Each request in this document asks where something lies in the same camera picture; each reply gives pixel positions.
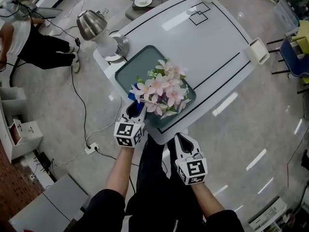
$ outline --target chair backrest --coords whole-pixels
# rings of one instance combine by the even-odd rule
[[[295,76],[299,76],[300,72],[300,61],[297,57],[296,52],[294,51],[293,47],[288,38],[285,38],[282,42],[280,47],[280,53],[288,66],[291,73]]]

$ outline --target gray floor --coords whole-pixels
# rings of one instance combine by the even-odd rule
[[[68,15],[76,1],[64,0],[59,6],[64,9],[60,17]],[[238,19],[251,38],[260,37],[268,42],[283,37],[285,30],[274,16],[274,4],[270,0],[218,1]],[[103,11],[107,8],[109,27],[117,30],[129,23],[124,13],[130,4],[129,0],[85,0],[84,9]],[[70,17],[57,18],[54,22],[64,29],[76,25],[82,5],[80,0]],[[51,25],[42,32],[58,34],[61,31]],[[78,29],[69,32],[80,37]],[[68,35],[62,34],[61,38],[73,42]],[[82,41],[79,52],[82,67],[73,75],[76,89],[87,106],[87,135],[112,123],[120,104],[119,95],[92,57],[94,50],[93,43]],[[296,204],[308,179],[308,171],[300,167],[302,152],[308,145],[308,138],[304,136],[309,123],[303,119],[302,95],[296,93],[299,81],[288,79],[285,74],[271,75],[274,70],[286,68],[284,63],[278,63],[279,59],[278,55],[271,54],[264,66],[255,68],[233,90],[238,96],[226,109],[218,116],[209,111],[189,127],[189,135],[198,140],[207,158],[206,185],[226,209],[241,207],[237,215],[243,223],[278,194],[289,205]],[[44,134],[40,150],[50,159],[54,158],[57,165],[84,151],[84,107],[74,93],[70,68],[43,71],[27,64],[17,69],[14,85],[25,90],[26,119],[37,120]],[[97,142],[102,153],[116,157],[119,147],[112,134],[113,126],[95,132],[89,142]],[[135,150],[134,163],[139,163],[142,144]],[[266,154],[246,170],[263,149]],[[291,157],[288,187],[287,163]],[[169,158],[164,161],[169,168]],[[55,169],[55,175],[59,178],[69,173],[93,196],[104,188],[112,165],[113,159],[97,153],[83,154]],[[132,166],[131,176],[136,182],[137,167]],[[129,187],[127,200],[132,194]]]

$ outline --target white shirt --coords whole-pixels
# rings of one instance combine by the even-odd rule
[[[5,21],[0,17],[0,29]],[[14,27],[13,39],[11,47],[8,51],[9,55],[18,55],[23,49],[30,35],[31,24],[29,21],[15,21],[12,23]],[[0,50],[2,49],[2,38],[0,38]]]

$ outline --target red brick surface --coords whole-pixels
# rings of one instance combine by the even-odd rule
[[[10,164],[0,143],[0,224],[5,224],[32,200],[43,188],[37,179],[31,181],[32,171],[17,159]]]

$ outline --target blue chair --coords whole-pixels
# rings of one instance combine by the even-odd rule
[[[269,52],[280,52],[283,60],[280,60],[279,62],[284,61],[288,67],[288,70],[273,72],[273,75],[291,72],[291,74],[296,77],[309,77],[309,55],[305,55],[302,59],[298,59],[288,38],[283,40],[280,49]]]

